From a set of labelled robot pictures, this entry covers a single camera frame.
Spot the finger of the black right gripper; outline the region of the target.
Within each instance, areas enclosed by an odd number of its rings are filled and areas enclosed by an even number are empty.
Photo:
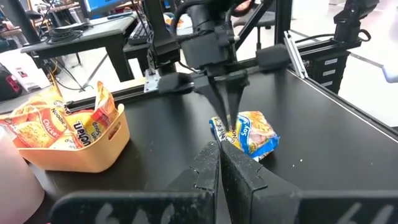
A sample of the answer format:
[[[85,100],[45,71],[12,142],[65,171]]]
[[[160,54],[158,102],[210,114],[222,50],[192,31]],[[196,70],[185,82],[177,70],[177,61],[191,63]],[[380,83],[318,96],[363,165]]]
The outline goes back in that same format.
[[[248,81],[225,81],[226,90],[226,127],[236,129],[239,113],[239,105],[244,89],[249,85]]]
[[[222,121],[224,127],[226,129],[229,129],[228,117],[224,105],[224,100],[217,87],[212,83],[197,82],[195,84],[195,91],[203,95],[208,100],[208,102],[213,107],[216,114]]]

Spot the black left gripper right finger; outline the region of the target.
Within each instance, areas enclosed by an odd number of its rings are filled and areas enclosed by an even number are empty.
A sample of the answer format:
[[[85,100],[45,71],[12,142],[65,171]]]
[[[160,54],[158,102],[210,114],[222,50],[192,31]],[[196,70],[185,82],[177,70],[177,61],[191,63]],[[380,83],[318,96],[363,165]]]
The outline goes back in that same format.
[[[233,224],[398,224],[398,191],[302,190],[229,141],[221,175]]]

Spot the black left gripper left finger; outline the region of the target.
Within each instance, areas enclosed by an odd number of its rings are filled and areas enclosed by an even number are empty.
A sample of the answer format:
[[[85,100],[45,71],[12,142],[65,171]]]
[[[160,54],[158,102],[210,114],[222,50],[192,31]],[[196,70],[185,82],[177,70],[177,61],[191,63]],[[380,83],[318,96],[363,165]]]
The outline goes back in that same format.
[[[74,192],[52,207],[51,224],[215,224],[219,166],[210,141],[165,189]]]

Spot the blue Maruchan noodle pack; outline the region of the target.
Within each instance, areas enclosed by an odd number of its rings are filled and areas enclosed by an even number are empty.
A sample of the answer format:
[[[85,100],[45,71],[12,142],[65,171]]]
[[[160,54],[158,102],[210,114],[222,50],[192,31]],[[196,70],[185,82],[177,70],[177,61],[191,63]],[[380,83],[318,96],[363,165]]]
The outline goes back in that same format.
[[[257,162],[279,145],[279,135],[260,111],[240,112],[235,130],[227,131],[219,117],[211,118],[209,124],[219,142],[229,141]]]

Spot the black foam pad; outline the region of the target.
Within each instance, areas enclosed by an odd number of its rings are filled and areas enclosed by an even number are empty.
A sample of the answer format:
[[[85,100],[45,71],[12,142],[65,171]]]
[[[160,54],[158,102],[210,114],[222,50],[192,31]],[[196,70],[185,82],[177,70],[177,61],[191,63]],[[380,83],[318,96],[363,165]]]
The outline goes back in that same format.
[[[277,44],[256,51],[256,62],[260,68],[277,69],[290,63],[290,55],[285,45]]]

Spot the grey office chair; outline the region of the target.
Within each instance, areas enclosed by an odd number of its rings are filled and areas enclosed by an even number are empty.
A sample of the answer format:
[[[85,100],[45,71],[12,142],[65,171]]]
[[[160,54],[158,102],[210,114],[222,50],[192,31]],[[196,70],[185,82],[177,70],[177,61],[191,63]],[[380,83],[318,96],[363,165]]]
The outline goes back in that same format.
[[[246,14],[243,17],[240,17],[236,22],[234,22],[233,27],[245,26],[246,23],[251,18],[251,16],[253,16],[253,15],[254,15],[254,11],[250,11],[248,14]],[[263,27],[266,30],[269,30],[274,25],[275,25],[275,13],[274,12],[265,12],[256,24],[256,28],[257,28],[256,49],[257,50],[259,50],[261,48],[261,28]]]

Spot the silver aluminium bar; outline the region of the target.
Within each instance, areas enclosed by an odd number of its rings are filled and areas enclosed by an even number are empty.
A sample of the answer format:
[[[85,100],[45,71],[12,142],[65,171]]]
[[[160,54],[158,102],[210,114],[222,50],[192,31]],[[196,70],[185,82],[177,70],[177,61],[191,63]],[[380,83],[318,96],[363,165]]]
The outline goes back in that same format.
[[[303,60],[300,56],[300,52],[296,46],[295,41],[293,40],[292,36],[289,34],[288,31],[284,31],[284,43],[288,50],[296,76],[298,76],[301,79],[308,78],[308,73],[305,69]]]

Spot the black table mat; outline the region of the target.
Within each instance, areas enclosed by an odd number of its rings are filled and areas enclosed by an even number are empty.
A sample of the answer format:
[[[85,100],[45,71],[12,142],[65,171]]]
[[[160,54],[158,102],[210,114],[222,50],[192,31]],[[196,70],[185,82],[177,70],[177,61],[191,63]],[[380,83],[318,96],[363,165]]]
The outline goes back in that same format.
[[[167,186],[213,140],[214,111],[206,98],[124,96],[130,140],[99,174],[34,168],[45,190],[26,224],[46,224],[56,199],[78,190],[152,190]],[[358,116],[336,95],[289,72],[255,73],[240,104],[261,111],[280,136],[262,163],[308,190],[398,190],[398,136]]]

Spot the black drawer cabinet white labels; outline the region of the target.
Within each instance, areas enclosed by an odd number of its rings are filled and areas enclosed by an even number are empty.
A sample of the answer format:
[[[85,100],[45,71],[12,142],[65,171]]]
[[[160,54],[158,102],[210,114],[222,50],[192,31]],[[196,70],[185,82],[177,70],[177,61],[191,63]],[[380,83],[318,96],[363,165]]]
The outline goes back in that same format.
[[[309,61],[306,66],[308,76],[338,94],[350,53],[343,51]]]

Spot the orange plastic basket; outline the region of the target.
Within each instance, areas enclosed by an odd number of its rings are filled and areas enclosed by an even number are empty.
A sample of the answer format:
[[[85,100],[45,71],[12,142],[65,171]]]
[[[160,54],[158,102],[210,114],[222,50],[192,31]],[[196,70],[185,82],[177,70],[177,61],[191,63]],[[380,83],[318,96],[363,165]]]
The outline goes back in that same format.
[[[51,171],[99,173],[110,168],[130,140],[123,104],[104,134],[89,146],[72,149],[20,148],[21,156],[33,165]]]

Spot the computer monitor blue screen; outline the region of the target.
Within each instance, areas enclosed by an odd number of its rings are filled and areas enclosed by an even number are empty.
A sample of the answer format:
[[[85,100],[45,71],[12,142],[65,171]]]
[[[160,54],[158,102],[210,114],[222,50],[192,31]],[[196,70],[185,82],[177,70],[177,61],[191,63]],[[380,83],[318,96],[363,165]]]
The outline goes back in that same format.
[[[130,0],[78,0],[81,11],[86,18],[112,11]]]

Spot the black mounted device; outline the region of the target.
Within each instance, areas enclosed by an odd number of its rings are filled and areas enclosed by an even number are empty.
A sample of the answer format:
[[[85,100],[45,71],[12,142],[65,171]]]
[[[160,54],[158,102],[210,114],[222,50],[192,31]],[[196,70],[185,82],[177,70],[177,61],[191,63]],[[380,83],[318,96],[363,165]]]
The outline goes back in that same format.
[[[356,42],[361,27],[361,19],[370,14],[379,0],[346,0],[341,12],[333,17],[336,25],[334,39],[338,42]]]

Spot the white box red label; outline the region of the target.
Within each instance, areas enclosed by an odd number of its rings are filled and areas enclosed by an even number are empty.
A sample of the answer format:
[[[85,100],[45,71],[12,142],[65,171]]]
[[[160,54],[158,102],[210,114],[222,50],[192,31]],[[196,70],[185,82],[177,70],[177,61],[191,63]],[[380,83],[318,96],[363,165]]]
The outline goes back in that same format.
[[[0,53],[0,63],[27,92],[44,89],[51,85],[46,74],[37,67],[32,57],[21,53],[20,49]]]

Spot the black pole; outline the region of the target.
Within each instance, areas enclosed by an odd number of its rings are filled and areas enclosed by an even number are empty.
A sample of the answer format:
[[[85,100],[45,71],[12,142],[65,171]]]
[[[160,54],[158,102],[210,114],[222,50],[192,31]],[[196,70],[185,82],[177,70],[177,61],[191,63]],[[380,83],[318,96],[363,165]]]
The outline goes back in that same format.
[[[36,44],[40,42],[39,35],[27,17],[20,0],[0,0],[0,10],[14,25],[21,28],[28,43]]]

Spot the white metal bracket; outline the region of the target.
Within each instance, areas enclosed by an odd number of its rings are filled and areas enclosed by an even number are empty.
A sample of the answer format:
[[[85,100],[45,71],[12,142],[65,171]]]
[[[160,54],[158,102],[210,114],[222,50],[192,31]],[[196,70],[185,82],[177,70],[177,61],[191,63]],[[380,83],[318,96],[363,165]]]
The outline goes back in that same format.
[[[160,80],[160,75],[158,70],[153,70],[148,68],[145,71],[145,84],[144,93],[150,93],[158,90],[158,83]]]

